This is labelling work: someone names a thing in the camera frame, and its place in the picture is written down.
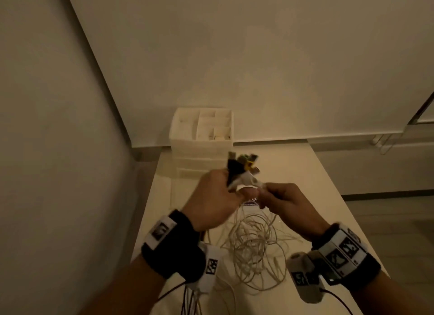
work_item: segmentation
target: floor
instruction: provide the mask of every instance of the floor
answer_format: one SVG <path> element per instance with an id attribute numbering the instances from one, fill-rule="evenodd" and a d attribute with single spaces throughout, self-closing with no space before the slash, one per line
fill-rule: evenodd
<path id="1" fill-rule="evenodd" d="M 347 205 L 390 277 L 434 307 L 434 196 Z"/>

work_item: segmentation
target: forearm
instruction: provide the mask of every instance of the forearm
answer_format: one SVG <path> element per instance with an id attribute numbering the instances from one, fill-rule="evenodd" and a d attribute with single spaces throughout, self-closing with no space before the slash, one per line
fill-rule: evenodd
<path id="1" fill-rule="evenodd" d="M 160 295 L 165 279 L 138 256 L 123 269 L 80 315 L 147 315 Z"/>
<path id="2" fill-rule="evenodd" d="M 432 310 L 422 300 L 404 290 L 383 272 L 351 295 L 365 315 L 432 314 Z"/>

